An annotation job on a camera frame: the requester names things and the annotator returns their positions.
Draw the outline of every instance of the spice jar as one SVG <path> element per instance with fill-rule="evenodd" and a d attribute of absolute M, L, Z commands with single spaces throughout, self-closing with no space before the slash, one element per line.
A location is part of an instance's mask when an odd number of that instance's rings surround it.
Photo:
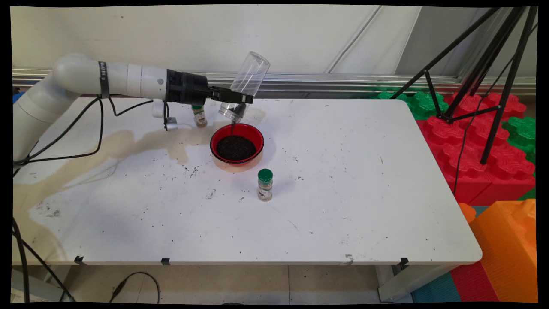
<path fill-rule="evenodd" d="M 197 124 L 197 127 L 203 128 L 208 125 L 208 121 L 206 120 L 206 113 L 204 113 L 204 106 L 193 105 L 193 113 L 194 123 Z"/>
<path fill-rule="evenodd" d="M 270 201 L 273 197 L 273 172 L 264 168 L 257 174 L 257 195 L 261 201 Z"/>

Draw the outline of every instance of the white table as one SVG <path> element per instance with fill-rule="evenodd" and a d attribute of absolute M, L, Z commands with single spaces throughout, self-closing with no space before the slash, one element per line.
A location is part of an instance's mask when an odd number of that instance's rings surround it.
<path fill-rule="evenodd" d="M 90 100 L 79 98 L 36 149 Z M 118 111 L 143 101 L 114 99 Z M 114 117 L 107 103 L 97 154 L 19 172 L 14 216 L 42 258 L 51 264 L 75 264 L 80 256 L 85 264 L 169 258 L 170 264 L 395 265 L 406 257 L 410 267 L 379 290 L 390 300 L 482 256 L 403 101 L 255 100 L 242 122 L 263 133 L 265 148 L 240 168 L 211 155 L 212 134 L 229 123 L 217 113 L 218 102 L 206 102 L 205 128 L 194 125 L 190 106 L 170 107 L 180 126 L 166 132 L 151 106 Z M 97 105 L 42 156 L 89 152 L 98 135 Z M 274 173 L 269 202 L 257 197 L 262 168 Z M 15 240 L 12 264 L 20 264 Z"/>

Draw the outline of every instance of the metal rail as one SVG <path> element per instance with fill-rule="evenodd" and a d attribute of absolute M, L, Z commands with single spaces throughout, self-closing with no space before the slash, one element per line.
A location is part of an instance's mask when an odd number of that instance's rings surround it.
<path fill-rule="evenodd" d="M 50 70 L 12 69 L 13 87 L 31 87 L 42 80 Z M 235 74 L 192 72 L 204 75 L 212 86 L 229 87 Z M 352 75 L 352 74 L 267 74 L 257 93 L 257 98 L 369 98 L 382 91 L 394 92 L 412 78 L 411 75 Z M 479 91 L 486 91 L 494 82 L 486 77 Z M 456 92 L 461 80 L 452 76 L 431 76 L 437 93 L 443 96 Z M 501 93 L 506 79 L 500 79 L 493 92 Z M 429 92 L 425 78 L 420 78 L 405 92 Z M 535 78 L 515 78 L 511 93 L 521 97 L 533 97 L 536 93 Z"/>

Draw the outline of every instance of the black strap on arm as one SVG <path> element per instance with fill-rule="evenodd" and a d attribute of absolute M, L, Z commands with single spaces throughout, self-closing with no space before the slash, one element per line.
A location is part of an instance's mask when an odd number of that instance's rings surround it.
<path fill-rule="evenodd" d="M 101 98 L 109 97 L 109 77 L 107 76 L 107 64 L 105 61 L 99 61 L 99 84 L 101 85 Z"/>

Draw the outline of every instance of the green cap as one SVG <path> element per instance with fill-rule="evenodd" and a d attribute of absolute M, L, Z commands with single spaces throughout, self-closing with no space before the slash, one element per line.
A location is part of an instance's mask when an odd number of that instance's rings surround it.
<path fill-rule="evenodd" d="M 268 168 L 264 168 L 259 171 L 259 173 L 257 174 L 257 178 L 259 178 L 259 181 L 262 184 L 268 185 L 273 179 L 273 172 L 271 172 L 271 170 Z"/>

